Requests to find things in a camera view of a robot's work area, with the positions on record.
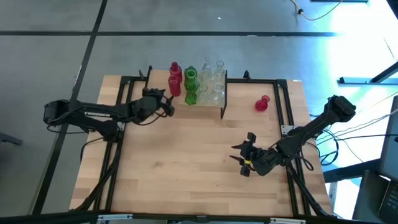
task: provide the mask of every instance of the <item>wooden table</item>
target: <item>wooden table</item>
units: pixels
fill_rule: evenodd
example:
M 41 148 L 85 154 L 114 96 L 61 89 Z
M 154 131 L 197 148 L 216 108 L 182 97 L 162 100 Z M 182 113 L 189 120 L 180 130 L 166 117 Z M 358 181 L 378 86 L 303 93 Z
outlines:
M 168 72 L 153 70 L 148 87 L 168 88 L 167 76 Z M 120 79 L 104 77 L 98 103 L 115 104 Z M 287 83 L 295 125 L 303 126 L 310 117 L 302 83 Z M 141 97 L 144 84 L 135 82 L 133 100 Z M 262 95 L 270 96 L 271 101 L 260 113 L 254 110 L 254 102 Z M 229 83 L 224 119 L 220 119 L 219 108 L 188 106 L 184 97 L 173 101 L 175 115 L 171 118 L 160 118 L 148 126 L 127 124 L 112 212 L 292 216 L 285 167 L 277 166 L 265 177 L 252 172 L 247 178 L 239 174 L 239 164 L 229 157 L 239 155 L 231 146 L 242 143 L 248 132 L 257 135 L 258 147 L 267 148 L 280 139 L 273 86 Z M 282 109 L 287 121 L 284 103 Z M 88 141 L 98 136 L 91 133 Z M 105 145 L 95 142 L 86 146 L 70 208 L 79 206 L 97 184 Z M 308 145 L 303 151 L 315 168 L 309 171 L 303 165 L 307 187 L 331 213 L 318 152 Z M 107 191 L 106 186 L 100 208 L 104 207 Z M 297 186 L 296 193 L 303 213 Z

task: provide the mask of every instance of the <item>concrete floor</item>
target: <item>concrete floor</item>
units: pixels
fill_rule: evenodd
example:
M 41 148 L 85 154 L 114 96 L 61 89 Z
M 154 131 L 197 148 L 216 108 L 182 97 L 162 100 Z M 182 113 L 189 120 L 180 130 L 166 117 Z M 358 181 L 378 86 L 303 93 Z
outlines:
M 335 4 L 297 2 L 312 17 Z M 380 2 L 343 3 L 330 16 L 309 22 L 295 16 L 290 1 L 109 0 L 100 26 L 103 31 L 350 31 L 353 35 L 97 37 L 78 99 L 95 102 L 103 75 L 138 75 L 139 69 L 146 73 L 149 65 L 167 69 L 172 61 L 200 67 L 203 58 L 210 58 L 223 60 L 231 77 L 249 70 L 254 78 L 303 80 L 308 107 L 319 113 L 327 97 L 348 96 L 357 88 L 339 87 L 338 77 L 373 77 L 396 61 L 381 25 L 394 20 L 387 16 L 390 12 L 376 10 L 383 8 Z M 0 0 L 0 31 L 90 31 L 100 5 L 101 0 Z M 87 43 L 88 37 L 0 36 L 0 132 L 24 140 L 19 147 L 0 144 L 2 217 L 29 212 L 55 138 L 42 122 L 43 105 L 70 97 Z M 84 134 L 67 136 L 43 212 L 68 210 L 85 141 Z

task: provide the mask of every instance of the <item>desk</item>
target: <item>desk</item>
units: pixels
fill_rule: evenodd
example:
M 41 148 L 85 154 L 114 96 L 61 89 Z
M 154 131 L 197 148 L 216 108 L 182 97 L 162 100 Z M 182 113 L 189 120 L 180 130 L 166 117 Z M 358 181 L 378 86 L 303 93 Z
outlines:
M 165 71 L 153 70 L 148 87 L 167 88 L 167 76 Z M 104 77 L 98 103 L 115 104 L 120 79 Z M 310 117 L 302 83 L 288 80 L 287 84 L 295 125 L 305 125 Z M 134 82 L 133 100 L 141 97 L 144 85 Z M 257 135 L 256 145 L 264 148 L 280 139 L 272 85 L 228 83 L 227 89 L 223 119 L 219 108 L 188 106 L 182 103 L 184 96 L 179 96 L 174 101 L 173 117 L 148 126 L 126 125 L 112 212 L 292 216 L 285 167 L 277 166 L 265 177 L 252 172 L 247 178 L 229 158 L 239 155 L 231 146 L 242 143 L 249 131 Z M 267 111 L 260 113 L 254 110 L 254 102 L 262 95 L 269 95 L 271 101 Z M 282 109 L 287 120 L 284 106 Z M 91 133 L 88 141 L 98 137 L 98 133 Z M 105 145 L 95 142 L 86 147 L 70 208 L 79 206 L 97 184 Z M 304 146 L 303 152 L 315 168 L 312 172 L 303 169 L 307 187 L 331 213 L 318 152 L 311 146 Z M 100 208 L 104 208 L 107 191 L 105 187 Z M 297 187 L 296 194 L 302 213 Z

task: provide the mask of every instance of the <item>red bottle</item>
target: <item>red bottle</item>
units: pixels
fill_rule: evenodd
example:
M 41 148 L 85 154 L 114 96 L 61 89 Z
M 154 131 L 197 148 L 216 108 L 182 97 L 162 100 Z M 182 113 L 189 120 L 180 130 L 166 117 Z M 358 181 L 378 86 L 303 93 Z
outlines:
M 258 111 L 265 111 L 268 108 L 269 96 L 264 95 L 261 97 L 261 100 L 257 100 L 254 107 Z
M 173 62 L 170 67 L 170 76 L 174 75 L 178 78 L 179 82 L 182 82 L 182 69 L 177 62 Z
M 170 93 L 173 96 L 179 96 L 181 94 L 181 87 L 180 87 L 180 80 L 178 79 L 177 76 L 171 75 L 169 77 L 169 88 L 170 88 Z

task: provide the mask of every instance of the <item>wooden tabletop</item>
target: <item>wooden tabletop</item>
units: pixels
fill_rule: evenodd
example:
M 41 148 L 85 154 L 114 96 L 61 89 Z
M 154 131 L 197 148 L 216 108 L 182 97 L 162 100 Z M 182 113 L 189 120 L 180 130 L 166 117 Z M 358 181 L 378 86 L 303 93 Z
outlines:
M 149 88 L 168 88 L 168 72 L 153 70 Z M 114 105 L 121 76 L 104 77 L 98 103 Z M 135 82 L 132 99 L 141 97 L 144 82 Z M 310 121 L 303 86 L 288 80 L 295 125 Z M 271 99 L 265 112 L 254 110 L 262 95 Z M 280 89 L 284 120 L 287 116 Z M 174 102 L 175 115 L 148 126 L 127 124 L 114 191 L 113 212 L 168 213 L 245 216 L 292 216 L 285 167 L 277 166 L 265 177 L 239 174 L 240 166 L 229 155 L 239 155 L 231 146 L 241 144 L 248 132 L 257 135 L 256 146 L 267 148 L 280 139 L 273 86 L 228 84 L 224 119 L 216 107 L 188 106 L 185 96 Z M 98 138 L 91 133 L 88 141 Z M 70 208 L 79 206 L 98 182 L 105 142 L 86 146 Z M 303 166 L 305 181 L 317 202 L 331 213 L 318 152 L 304 146 L 305 158 L 314 166 Z M 106 200 L 107 187 L 101 208 Z M 300 191 L 296 186 L 302 213 Z

